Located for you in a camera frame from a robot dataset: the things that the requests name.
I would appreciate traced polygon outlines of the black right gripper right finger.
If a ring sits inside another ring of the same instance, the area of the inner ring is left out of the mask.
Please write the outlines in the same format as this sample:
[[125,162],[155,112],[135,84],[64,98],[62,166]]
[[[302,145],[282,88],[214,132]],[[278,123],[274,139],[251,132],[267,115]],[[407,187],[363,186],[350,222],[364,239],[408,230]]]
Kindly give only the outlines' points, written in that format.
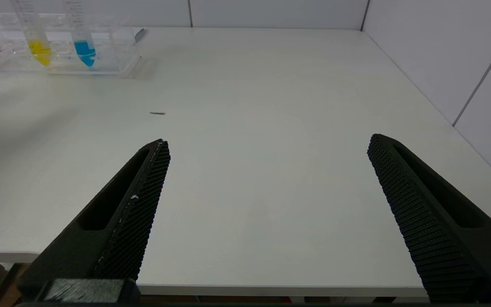
[[430,301],[491,301],[491,218],[401,142],[367,156]]

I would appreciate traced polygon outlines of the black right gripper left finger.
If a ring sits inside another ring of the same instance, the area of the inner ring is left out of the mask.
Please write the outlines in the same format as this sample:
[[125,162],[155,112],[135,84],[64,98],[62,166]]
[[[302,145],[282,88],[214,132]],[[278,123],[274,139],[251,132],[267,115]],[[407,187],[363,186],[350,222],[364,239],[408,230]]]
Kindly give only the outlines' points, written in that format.
[[165,140],[140,148],[22,274],[22,299],[137,300],[170,161]]

